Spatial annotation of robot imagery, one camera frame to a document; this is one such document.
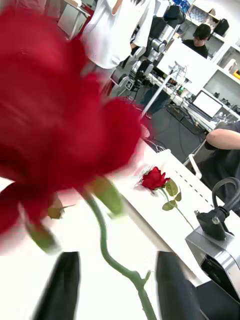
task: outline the black t-shirt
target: black t-shirt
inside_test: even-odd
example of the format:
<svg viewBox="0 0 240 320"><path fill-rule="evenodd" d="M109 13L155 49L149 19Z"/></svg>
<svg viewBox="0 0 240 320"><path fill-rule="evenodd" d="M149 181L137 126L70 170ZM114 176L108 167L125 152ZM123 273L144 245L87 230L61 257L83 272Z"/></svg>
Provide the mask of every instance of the black t-shirt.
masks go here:
<svg viewBox="0 0 240 320"><path fill-rule="evenodd" d="M209 52L205 45L202 46L195 46L193 40L184 40L182 42L185 46L195 51L197 54L201 55L204 58L208 58Z"/></svg>
<svg viewBox="0 0 240 320"><path fill-rule="evenodd" d="M240 121L227 124L222 129L240 133ZM216 149L207 142L205 143L205 147L209 150L215 150L207 160L198 165L202 173L202 182L209 189L212 190L217 182L225 178L235 177L240 180L240 150ZM217 193L218 197L225 203L227 203L234 194L235 187L232 183L223 185ZM240 210L240 201L234 210Z"/></svg>

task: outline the person's arm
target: person's arm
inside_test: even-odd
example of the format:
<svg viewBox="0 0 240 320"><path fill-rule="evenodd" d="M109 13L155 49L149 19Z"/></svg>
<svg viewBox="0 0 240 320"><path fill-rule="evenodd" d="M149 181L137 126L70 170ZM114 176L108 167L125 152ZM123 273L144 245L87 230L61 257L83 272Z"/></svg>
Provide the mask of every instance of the person's arm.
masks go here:
<svg viewBox="0 0 240 320"><path fill-rule="evenodd" d="M147 47L149 33L154 17L155 0L149 0L148 5L139 21L139 30L133 44L138 47Z"/></svg>
<svg viewBox="0 0 240 320"><path fill-rule="evenodd" d="M240 125L226 126L216 129L206 136L206 141L214 148L222 150L240 150Z"/></svg>

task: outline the white tabletop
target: white tabletop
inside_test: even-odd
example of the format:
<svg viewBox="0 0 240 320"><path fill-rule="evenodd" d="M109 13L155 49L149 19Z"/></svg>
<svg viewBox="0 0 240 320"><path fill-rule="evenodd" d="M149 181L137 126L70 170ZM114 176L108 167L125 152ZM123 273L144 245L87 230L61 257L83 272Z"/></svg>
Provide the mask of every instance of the white tabletop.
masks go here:
<svg viewBox="0 0 240 320"><path fill-rule="evenodd" d="M154 271L156 247L127 215L112 221L101 207L112 256L125 267L138 271L141 277L148 270ZM51 230L64 251L80 253L81 283L76 320L146 320L133 284L103 259L98 223L82 199L76 206L69 207L64 218L56 220ZM1 252L0 296L4 303L0 319L31 319L57 256L43 253L28 236L15 249ZM159 319L154 273L145 289Z"/></svg>
<svg viewBox="0 0 240 320"><path fill-rule="evenodd" d="M149 146L146 146L144 155L145 160L135 165L135 176L131 178L118 176L114 179L114 183L146 223L155 230L192 272L201 281L205 282L207 278L185 241L185 238L192 232L189 224L176 209L171 211L162 210L163 204L167 202L162 195L153 196L151 192L144 188L135 188L135 184L141 172L139 168L158 166L163 172L166 172L167 177L172 178L180 187L182 200L179 202L178 207L194 228L199 226L194 212L199 210L207 213L213 208L212 192L179 162L171 154L170 150L155 153ZM229 230L238 237L240 218L231 212L226 224L229 226Z"/></svg>

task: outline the black hair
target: black hair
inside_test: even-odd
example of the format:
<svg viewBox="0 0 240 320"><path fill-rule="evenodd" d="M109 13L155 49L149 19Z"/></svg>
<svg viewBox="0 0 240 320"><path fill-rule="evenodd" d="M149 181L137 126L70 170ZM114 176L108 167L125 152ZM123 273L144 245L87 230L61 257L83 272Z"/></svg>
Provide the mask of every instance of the black hair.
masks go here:
<svg viewBox="0 0 240 320"><path fill-rule="evenodd" d="M205 40L210 36L210 34L211 28L209 27L209 25L202 23L196 28L193 36L196 39Z"/></svg>

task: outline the laptop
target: laptop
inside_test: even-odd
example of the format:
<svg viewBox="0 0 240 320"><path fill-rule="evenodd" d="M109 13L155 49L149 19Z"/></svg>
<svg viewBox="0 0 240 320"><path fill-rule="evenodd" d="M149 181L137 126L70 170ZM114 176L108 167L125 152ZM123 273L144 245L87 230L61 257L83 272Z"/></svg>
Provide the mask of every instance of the laptop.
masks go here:
<svg viewBox="0 0 240 320"><path fill-rule="evenodd" d="M211 121L222 107L222 103L215 100L202 90L189 105L190 109L208 121Z"/></svg>

